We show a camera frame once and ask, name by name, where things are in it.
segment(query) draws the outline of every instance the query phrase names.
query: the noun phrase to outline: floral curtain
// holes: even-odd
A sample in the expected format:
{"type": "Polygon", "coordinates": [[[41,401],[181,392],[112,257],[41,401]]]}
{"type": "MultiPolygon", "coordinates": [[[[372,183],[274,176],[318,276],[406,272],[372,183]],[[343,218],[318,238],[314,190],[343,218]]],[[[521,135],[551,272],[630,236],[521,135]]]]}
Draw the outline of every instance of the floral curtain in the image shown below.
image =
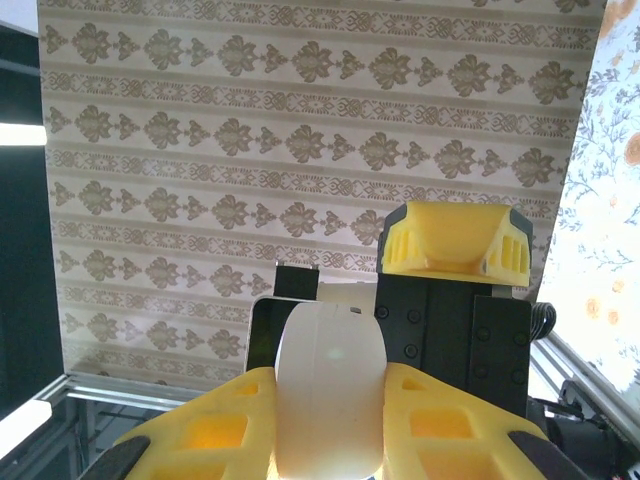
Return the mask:
{"type": "Polygon", "coordinates": [[[610,0],[540,296],[556,331],[640,408],[640,4],[610,0]]]}
{"type": "Polygon", "coordinates": [[[241,372],[276,259],[374,281],[410,199],[507,203],[540,281],[600,0],[41,0],[66,365],[241,372]]]}

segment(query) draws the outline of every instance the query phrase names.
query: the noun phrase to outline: black cable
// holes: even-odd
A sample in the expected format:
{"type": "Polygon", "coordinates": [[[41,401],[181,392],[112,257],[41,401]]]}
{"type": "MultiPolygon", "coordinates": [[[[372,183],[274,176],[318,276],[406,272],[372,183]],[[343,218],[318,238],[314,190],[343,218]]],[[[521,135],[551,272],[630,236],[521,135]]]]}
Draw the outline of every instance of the black cable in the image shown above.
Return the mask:
{"type": "Polygon", "coordinates": [[[540,340],[551,333],[556,324],[556,309],[550,303],[536,303],[531,309],[531,340],[540,340]]]}

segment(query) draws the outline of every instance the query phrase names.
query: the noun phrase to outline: black rubber pad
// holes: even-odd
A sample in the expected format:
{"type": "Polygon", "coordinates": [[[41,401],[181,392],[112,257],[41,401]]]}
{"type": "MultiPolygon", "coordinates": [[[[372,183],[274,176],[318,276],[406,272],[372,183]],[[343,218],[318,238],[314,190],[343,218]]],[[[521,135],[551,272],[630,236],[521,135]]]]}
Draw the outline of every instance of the black rubber pad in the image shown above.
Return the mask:
{"type": "Polygon", "coordinates": [[[528,432],[511,432],[509,438],[547,480],[589,480],[553,443],[528,432]]]}
{"type": "Polygon", "coordinates": [[[133,437],[105,451],[79,480],[124,480],[151,444],[148,437],[133,437]]]}

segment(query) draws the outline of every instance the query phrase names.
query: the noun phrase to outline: white curved object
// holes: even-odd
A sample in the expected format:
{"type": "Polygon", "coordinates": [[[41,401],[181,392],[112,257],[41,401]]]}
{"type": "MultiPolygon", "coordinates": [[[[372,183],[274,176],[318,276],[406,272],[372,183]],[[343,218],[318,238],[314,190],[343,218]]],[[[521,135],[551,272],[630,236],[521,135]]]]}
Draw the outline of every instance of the white curved object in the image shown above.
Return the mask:
{"type": "Polygon", "coordinates": [[[359,480],[382,465],[387,357],[376,319],[356,312],[316,302],[289,316],[276,359],[280,478],[359,480]]]}

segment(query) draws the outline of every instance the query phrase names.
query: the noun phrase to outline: wallpaper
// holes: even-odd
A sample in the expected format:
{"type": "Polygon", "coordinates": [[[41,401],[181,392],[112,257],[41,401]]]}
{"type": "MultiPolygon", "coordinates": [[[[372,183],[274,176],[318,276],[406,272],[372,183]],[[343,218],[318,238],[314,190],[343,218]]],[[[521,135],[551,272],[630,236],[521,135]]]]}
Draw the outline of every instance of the wallpaper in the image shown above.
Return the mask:
{"type": "Polygon", "coordinates": [[[640,408],[640,4],[610,0],[540,297],[557,332],[640,408]]]}
{"type": "Polygon", "coordinates": [[[535,296],[595,0],[41,0],[67,368],[206,389],[276,260],[375,281],[411,199],[532,220],[535,296]]]}

